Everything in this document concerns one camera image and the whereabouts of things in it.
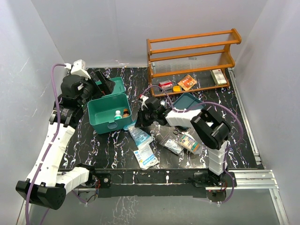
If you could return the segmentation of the white spray bottle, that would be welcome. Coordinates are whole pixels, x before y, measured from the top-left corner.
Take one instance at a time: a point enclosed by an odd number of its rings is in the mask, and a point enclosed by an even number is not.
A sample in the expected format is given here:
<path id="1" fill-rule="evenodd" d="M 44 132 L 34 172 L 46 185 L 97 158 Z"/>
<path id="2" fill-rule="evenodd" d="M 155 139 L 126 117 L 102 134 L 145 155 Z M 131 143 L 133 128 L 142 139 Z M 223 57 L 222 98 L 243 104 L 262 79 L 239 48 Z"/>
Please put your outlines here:
<path id="1" fill-rule="evenodd" d="M 114 119 L 115 119 L 115 120 L 122 119 L 122 115 L 121 115 L 120 110 L 117 110 L 117 111 L 115 112 Z"/>

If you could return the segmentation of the blue swab packet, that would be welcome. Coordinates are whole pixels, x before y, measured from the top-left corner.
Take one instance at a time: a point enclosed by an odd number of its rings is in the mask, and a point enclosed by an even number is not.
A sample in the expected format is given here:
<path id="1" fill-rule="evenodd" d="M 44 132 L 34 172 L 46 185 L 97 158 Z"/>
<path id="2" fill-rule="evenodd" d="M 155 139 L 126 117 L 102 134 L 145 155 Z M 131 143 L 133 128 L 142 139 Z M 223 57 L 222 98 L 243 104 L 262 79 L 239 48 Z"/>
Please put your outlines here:
<path id="1" fill-rule="evenodd" d="M 153 137 L 147 134 L 145 131 L 141 130 L 135 126 L 128 126 L 128 130 L 136 143 L 138 149 L 143 148 L 145 145 L 150 144 L 153 141 Z"/>

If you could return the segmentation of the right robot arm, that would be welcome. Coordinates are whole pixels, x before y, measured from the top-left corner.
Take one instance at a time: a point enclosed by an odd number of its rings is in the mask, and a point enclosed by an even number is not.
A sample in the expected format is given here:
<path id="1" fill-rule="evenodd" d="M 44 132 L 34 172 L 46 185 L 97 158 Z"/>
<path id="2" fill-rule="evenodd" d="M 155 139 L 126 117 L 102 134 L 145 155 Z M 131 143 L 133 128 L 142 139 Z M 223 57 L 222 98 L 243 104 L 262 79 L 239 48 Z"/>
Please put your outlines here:
<path id="1" fill-rule="evenodd" d="M 138 111 L 135 126 L 145 128 L 157 122 L 162 126 L 193 128 L 202 143 L 208 148 L 208 172 L 201 175 L 199 184 L 220 186 L 226 179 L 226 148 L 230 125 L 214 110 L 205 104 L 202 109 L 166 108 L 155 97 L 141 95 L 142 106 Z"/>

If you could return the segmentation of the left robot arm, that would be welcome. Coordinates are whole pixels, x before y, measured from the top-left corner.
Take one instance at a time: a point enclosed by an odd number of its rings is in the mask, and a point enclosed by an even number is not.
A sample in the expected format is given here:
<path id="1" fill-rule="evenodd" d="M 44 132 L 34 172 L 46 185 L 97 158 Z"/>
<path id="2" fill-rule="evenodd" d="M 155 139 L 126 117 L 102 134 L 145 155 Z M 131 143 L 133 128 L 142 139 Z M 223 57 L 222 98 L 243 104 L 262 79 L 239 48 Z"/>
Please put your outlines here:
<path id="1" fill-rule="evenodd" d="M 18 181 L 15 187 L 26 202 L 57 210 L 66 195 L 76 187 L 96 184 L 95 168 L 91 165 L 80 163 L 71 171 L 58 174 L 68 143 L 83 116 L 83 108 L 89 101 L 109 95 L 114 90 L 114 81 L 106 78 L 100 70 L 95 75 L 99 82 L 81 75 L 69 74 L 63 78 L 61 94 L 54 102 L 38 159 L 26 180 Z"/>

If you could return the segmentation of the brown medicine bottle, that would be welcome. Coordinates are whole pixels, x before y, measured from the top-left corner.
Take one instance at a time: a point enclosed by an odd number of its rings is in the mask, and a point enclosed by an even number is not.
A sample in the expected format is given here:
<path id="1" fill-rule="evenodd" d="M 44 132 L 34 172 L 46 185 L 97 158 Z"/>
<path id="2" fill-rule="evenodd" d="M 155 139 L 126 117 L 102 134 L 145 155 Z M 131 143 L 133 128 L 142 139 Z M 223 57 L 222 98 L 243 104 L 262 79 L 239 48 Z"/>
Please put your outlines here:
<path id="1" fill-rule="evenodd" d="M 128 110 L 127 108 L 125 108 L 125 109 L 123 110 L 123 115 L 122 115 L 122 117 L 123 117 L 123 118 L 126 118 L 126 117 L 128 117 L 128 116 L 130 116 L 129 110 Z"/>

